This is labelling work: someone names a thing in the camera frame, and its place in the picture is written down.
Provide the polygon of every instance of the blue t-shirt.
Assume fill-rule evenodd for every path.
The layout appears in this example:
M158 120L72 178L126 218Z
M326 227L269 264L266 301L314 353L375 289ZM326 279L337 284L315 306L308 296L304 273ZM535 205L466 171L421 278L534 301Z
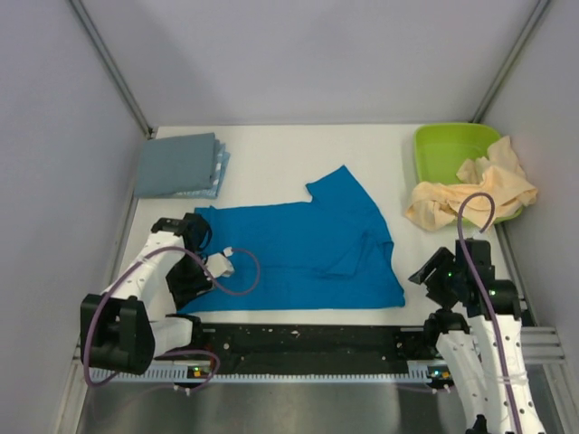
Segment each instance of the blue t-shirt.
M308 203L195 210L214 233L205 252L250 250L260 261L261 280L242 297L216 288L183 313L404 306L391 267L394 243L364 188L345 166L306 186ZM255 265L240 252L230 260L235 273L219 281L242 292L255 278Z

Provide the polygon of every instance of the folded blue garment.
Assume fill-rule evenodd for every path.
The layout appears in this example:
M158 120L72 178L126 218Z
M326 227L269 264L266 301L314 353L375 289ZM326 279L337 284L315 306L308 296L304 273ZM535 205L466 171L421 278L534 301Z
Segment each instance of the folded blue garment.
M217 152L215 172L214 172L214 183L211 188L204 188L203 190L194 190L192 192L179 192L169 195L169 197L175 198L200 198L200 199L216 199L219 196L219 191L223 184L223 179L225 178L225 171L227 170L227 165L229 164L229 152L225 151L225 143L219 143L219 148Z
M211 188L217 152L213 133L148 140L138 162L135 196Z
M214 233L206 252L251 250L261 281L242 297L216 289L182 312L404 306L391 268L394 244L364 188L345 166L307 188L309 203L196 209ZM255 278L253 261L242 253L231 260L235 273L220 282L244 291Z

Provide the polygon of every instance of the white table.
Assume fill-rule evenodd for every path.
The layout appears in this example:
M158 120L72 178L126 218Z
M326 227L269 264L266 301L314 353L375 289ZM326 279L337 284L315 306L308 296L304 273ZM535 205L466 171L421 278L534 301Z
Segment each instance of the white table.
M404 218L416 185L413 133L419 125L161 127L157 138L214 132L231 152L217 200L141 199L127 240L121 269L142 248L160 217L182 218L196 206L229 208L308 201L305 184L346 165L385 217L394 240L393 269L404 288L405 307L365 310L227 311L199 314L207 322L421 325L438 306L424 287L408 277L440 247L454 251L456 226L427 232ZM468 229L469 235L475 233ZM497 278L510 278L491 229L477 238L490 241Z

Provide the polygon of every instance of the folded cloth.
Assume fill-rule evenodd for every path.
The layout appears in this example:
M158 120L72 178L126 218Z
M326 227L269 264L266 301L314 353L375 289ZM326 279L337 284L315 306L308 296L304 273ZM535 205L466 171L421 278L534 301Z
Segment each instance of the folded cloth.
M404 305L391 267L394 244L364 188L344 166L306 187L312 195L307 203L195 209L213 230L205 252L228 246L250 250L260 261L261 280L243 297L216 289L182 313ZM219 281L244 291L255 278L255 265L242 253L231 260L235 273Z
M510 138L502 137L487 152L489 158L468 159L462 164L457 177L465 184L416 185L405 216L428 231L436 231L456 219L460 205L473 193L492 196L496 204L494 218L507 217L521 206L535 203L537 189L527 181ZM466 206L464 217L481 228L489 213L489 201L475 197Z
M170 197L175 198L200 198L200 199L216 199L219 196L223 179L225 178L225 170L229 164L229 152L225 151L225 143L219 143L219 151L217 152L217 159L215 163L214 182L211 188L204 188L203 190L194 190L192 192L178 192L171 194Z
M218 146L213 133L148 140L138 163L135 196L211 188Z

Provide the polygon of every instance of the green basket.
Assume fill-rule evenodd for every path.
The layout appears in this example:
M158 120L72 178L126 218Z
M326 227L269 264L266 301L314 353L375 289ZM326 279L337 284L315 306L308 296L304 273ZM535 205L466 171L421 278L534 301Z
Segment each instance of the green basket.
M414 161L418 181L460 184L456 173L467 158L487 156L490 145L500 139L496 129L481 124L449 123L420 127L414 133ZM495 223L519 216L499 217Z

